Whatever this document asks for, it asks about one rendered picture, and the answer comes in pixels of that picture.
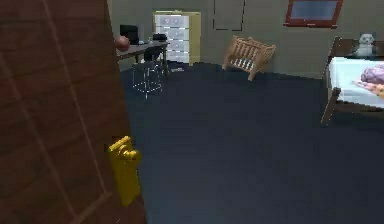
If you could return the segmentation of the purple pillow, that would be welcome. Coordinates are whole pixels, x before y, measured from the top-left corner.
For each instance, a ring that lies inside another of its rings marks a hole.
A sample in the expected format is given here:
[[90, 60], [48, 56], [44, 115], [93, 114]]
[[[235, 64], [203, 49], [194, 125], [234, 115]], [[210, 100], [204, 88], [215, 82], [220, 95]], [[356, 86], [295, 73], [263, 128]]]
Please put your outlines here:
[[361, 80], [373, 84], [384, 84], [384, 64], [366, 68], [361, 74]]

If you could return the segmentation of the dark wooden desk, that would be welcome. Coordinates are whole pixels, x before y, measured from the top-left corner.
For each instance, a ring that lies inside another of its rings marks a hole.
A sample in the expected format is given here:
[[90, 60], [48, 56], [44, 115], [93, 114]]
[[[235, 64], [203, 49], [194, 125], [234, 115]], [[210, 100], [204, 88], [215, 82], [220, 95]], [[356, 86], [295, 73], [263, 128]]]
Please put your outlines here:
[[167, 41], [152, 41], [150, 43], [146, 43], [143, 45], [131, 45], [130, 48], [125, 51], [121, 52], [119, 50], [116, 51], [117, 54], [117, 60], [123, 60], [131, 57], [137, 58], [139, 55], [142, 55], [147, 49], [153, 48], [153, 47], [159, 47], [161, 49], [162, 55], [163, 55], [163, 74], [165, 78], [168, 78], [168, 65], [167, 65], [167, 46], [168, 42]]

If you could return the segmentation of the yellow chest of drawers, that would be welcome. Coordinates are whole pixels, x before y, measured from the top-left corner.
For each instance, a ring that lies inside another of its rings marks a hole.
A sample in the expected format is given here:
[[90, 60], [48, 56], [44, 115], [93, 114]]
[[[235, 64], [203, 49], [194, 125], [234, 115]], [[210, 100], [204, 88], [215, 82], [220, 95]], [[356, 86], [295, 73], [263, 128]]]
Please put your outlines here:
[[201, 13], [155, 11], [154, 32], [167, 37], [169, 61], [193, 65], [201, 59]]

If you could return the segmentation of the black framed wall picture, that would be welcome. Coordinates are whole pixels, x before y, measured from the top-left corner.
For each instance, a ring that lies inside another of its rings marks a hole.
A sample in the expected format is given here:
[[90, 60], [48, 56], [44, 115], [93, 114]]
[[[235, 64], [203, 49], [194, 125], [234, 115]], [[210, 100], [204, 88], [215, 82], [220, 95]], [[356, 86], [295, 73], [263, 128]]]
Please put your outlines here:
[[241, 31], [246, 0], [213, 0], [213, 29]]

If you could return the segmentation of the black desk chair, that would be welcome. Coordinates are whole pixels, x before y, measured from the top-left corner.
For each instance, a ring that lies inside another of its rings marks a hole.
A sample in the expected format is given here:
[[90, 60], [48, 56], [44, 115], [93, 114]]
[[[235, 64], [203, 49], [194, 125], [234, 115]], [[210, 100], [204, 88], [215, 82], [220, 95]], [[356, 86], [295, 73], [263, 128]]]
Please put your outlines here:
[[133, 65], [132, 88], [145, 95], [145, 99], [156, 91], [162, 91], [160, 75], [164, 73], [159, 59], [164, 48], [150, 47], [144, 51], [143, 61]]

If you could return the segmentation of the white teddy bear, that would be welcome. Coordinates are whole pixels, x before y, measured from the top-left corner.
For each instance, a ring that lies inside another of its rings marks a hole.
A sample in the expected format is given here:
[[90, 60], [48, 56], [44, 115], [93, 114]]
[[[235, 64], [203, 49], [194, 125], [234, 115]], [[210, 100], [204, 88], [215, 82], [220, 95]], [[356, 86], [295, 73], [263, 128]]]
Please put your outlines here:
[[358, 57], [367, 57], [375, 53], [375, 38], [371, 33], [363, 33], [360, 35], [358, 46], [355, 48], [354, 54]]

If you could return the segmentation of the black laptop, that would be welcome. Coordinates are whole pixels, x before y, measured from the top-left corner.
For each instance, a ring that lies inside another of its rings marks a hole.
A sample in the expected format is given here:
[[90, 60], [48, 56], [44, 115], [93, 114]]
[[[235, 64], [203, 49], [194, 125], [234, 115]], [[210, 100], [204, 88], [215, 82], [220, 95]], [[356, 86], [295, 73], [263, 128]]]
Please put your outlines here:
[[144, 40], [139, 37], [139, 28], [135, 25], [120, 25], [120, 35], [129, 39], [131, 45], [143, 45]]

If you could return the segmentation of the red framed window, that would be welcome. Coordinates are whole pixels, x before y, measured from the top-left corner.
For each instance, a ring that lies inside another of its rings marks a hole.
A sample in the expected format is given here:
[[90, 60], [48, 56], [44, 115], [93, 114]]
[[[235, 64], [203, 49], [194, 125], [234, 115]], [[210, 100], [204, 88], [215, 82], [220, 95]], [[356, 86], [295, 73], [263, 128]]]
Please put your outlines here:
[[343, 0], [289, 0], [284, 26], [336, 29]]

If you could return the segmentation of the brown wooden room door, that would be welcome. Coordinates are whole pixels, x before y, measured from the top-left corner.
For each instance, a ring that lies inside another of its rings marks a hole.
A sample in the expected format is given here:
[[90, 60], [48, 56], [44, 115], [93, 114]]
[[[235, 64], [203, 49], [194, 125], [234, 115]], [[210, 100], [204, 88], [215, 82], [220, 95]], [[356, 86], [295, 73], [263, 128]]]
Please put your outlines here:
[[0, 0], [0, 224], [147, 224], [107, 152], [129, 132], [107, 0]]

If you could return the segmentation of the dark wooden bed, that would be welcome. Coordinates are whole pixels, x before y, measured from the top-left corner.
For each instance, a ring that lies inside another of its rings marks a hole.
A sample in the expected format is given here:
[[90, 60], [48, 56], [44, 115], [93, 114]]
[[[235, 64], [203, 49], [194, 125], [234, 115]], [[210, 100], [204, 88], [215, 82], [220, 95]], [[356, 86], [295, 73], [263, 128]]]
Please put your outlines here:
[[358, 41], [354, 39], [334, 38], [322, 74], [327, 96], [322, 124], [327, 123], [334, 112], [384, 119], [384, 90], [382, 95], [377, 95], [369, 91], [369, 84], [361, 81], [365, 69], [384, 65], [384, 41], [375, 41], [373, 45], [378, 50], [363, 58], [351, 55], [357, 45]]

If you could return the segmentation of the red ball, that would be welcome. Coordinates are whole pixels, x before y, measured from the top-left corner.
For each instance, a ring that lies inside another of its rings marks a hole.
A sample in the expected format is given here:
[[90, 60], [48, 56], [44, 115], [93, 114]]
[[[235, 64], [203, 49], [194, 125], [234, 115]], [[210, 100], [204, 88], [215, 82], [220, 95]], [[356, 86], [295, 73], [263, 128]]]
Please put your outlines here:
[[125, 36], [116, 37], [114, 43], [115, 47], [122, 52], [125, 52], [130, 48], [130, 40]]

